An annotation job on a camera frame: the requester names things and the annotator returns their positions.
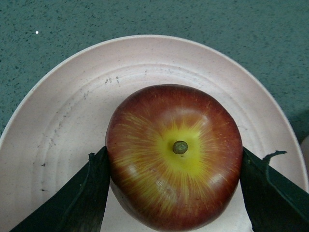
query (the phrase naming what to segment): red apple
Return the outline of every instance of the red apple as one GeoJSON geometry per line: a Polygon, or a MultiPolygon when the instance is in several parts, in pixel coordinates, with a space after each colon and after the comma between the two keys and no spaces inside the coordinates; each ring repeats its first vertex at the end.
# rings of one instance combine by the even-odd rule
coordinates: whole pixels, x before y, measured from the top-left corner
{"type": "Polygon", "coordinates": [[[130,95],[110,120],[106,146],[116,198],[155,230],[212,222],[239,181],[237,125],[216,99],[192,87],[157,85],[130,95]]]}

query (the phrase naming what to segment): table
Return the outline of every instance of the table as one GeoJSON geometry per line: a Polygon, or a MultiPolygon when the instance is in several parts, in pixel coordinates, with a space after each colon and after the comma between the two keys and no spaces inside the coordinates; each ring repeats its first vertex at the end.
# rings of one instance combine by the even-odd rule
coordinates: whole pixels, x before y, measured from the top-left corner
{"type": "Polygon", "coordinates": [[[118,0],[0,2],[0,134],[57,64],[112,38],[160,34],[210,46],[273,95],[301,142],[309,134],[309,3],[118,0]]]}

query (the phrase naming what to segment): plate rim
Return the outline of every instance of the plate rim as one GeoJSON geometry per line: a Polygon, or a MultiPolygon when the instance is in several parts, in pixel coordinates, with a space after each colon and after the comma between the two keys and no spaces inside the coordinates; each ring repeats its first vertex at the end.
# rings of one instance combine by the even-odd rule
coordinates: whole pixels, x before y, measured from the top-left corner
{"type": "Polygon", "coordinates": [[[52,68],[48,73],[46,73],[31,89],[30,91],[25,95],[25,97],[22,99],[22,101],[19,103],[19,105],[16,107],[16,109],[14,110],[13,114],[11,115],[7,125],[5,126],[2,135],[0,137],[0,151],[2,149],[3,146],[3,142],[5,141],[6,135],[8,134],[8,131],[12,125],[12,123],[14,122],[15,118],[17,117],[18,113],[21,111],[21,109],[25,106],[25,103],[27,102],[27,100],[31,97],[31,95],[33,94],[33,92],[49,77],[51,76],[54,72],[56,72],[59,68],[61,68],[62,66],[64,66],[66,63],[69,63],[71,60],[75,59],[76,57],[79,57],[82,54],[85,54],[87,52],[90,52],[93,49],[96,49],[97,47],[100,46],[104,46],[107,44],[112,44],[112,43],[118,43],[121,41],[127,41],[127,40],[134,40],[134,39],[169,39],[169,40],[173,40],[173,41],[179,41],[179,42],[183,42],[183,43],[190,43],[191,45],[195,45],[195,46],[200,46],[203,49],[207,49],[210,52],[215,53],[216,55],[224,58],[225,60],[227,60],[228,62],[232,63],[233,65],[235,65],[237,68],[241,69],[244,73],[246,73],[251,80],[253,80],[255,82],[255,84],[257,84],[259,86],[259,88],[261,88],[261,90],[267,95],[267,97],[269,98],[269,100],[271,101],[271,103],[276,107],[276,110],[278,111],[278,113],[280,113],[280,116],[282,117],[285,125],[287,126],[288,131],[290,132],[292,138],[293,138],[293,143],[295,144],[295,148],[296,151],[298,153],[298,155],[300,156],[301,159],[301,169],[304,172],[304,190],[306,192],[309,192],[309,174],[307,173],[307,169],[306,169],[306,164],[305,164],[305,160],[304,160],[304,156],[300,147],[300,144],[296,138],[296,134],[288,120],[288,118],[286,117],[286,115],[284,114],[283,110],[281,109],[280,105],[278,104],[278,102],[275,100],[275,98],[270,94],[270,92],[266,89],[266,87],[254,76],[252,75],[247,69],[245,69],[243,66],[241,66],[239,63],[237,63],[235,60],[233,60],[232,58],[228,57],[227,55],[223,54],[222,52],[215,50],[205,44],[201,44],[189,39],[185,39],[185,38],[181,38],[181,37],[175,37],[175,36],[169,36],[169,35],[157,35],[157,34],[141,34],[141,35],[129,35],[129,36],[123,36],[123,37],[118,37],[118,38],[114,38],[114,39],[110,39],[110,40],[106,40],[106,41],[102,41],[100,43],[91,45],[85,49],[80,50],[79,52],[69,56],[68,58],[66,58],[65,60],[63,60],[62,62],[60,62],[59,64],[57,64],[54,68],[52,68]]]}

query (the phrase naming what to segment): apple bottom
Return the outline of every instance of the apple bottom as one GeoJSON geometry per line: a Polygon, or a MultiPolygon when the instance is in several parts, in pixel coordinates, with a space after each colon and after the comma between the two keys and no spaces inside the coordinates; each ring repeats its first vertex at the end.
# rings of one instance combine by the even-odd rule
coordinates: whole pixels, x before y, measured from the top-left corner
{"type": "Polygon", "coordinates": [[[217,219],[223,211],[228,206],[233,194],[224,194],[227,193],[225,189],[222,189],[217,199],[213,199],[215,204],[211,205],[208,210],[205,210],[205,206],[199,207],[197,206],[196,210],[198,211],[198,215],[196,217],[192,217],[188,215],[186,207],[181,207],[180,204],[177,207],[177,211],[182,211],[182,214],[179,214],[175,211],[174,219],[170,219],[170,216],[165,217],[164,215],[159,216],[158,214],[152,213],[147,214],[145,211],[140,212],[136,205],[133,206],[131,204],[131,200],[125,196],[125,194],[118,188],[118,186],[111,179],[111,189],[117,198],[118,202],[122,206],[122,208],[131,215],[134,219],[139,221],[140,223],[146,225],[147,227],[154,229],[156,231],[161,232],[185,232],[196,230],[207,224],[211,223],[215,219],[217,219]]]}

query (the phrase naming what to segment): green countertop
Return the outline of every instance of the green countertop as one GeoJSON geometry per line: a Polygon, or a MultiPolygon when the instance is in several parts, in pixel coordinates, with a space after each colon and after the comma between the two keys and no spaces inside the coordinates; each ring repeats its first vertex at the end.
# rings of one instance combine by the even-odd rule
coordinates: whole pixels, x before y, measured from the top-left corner
{"type": "Polygon", "coordinates": [[[231,57],[274,96],[301,142],[309,134],[309,1],[0,1],[0,134],[57,64],[112,38],[160,34],[231,57]]]}

